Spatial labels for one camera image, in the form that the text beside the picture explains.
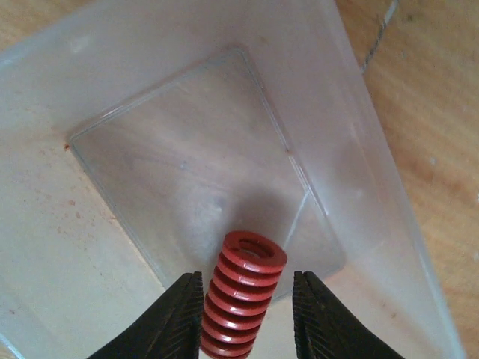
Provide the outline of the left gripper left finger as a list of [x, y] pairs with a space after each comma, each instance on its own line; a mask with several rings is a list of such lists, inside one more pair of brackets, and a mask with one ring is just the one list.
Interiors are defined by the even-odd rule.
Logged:
[[185, 273], [125, 331], [90, 357], [197, 358], [202, 313], [202, 274]]

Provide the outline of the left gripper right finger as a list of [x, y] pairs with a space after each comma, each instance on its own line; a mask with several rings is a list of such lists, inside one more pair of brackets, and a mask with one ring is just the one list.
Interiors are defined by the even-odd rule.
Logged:
[[364, 326], [312, 271], [293, 276], [298, 358], [400, 358]]

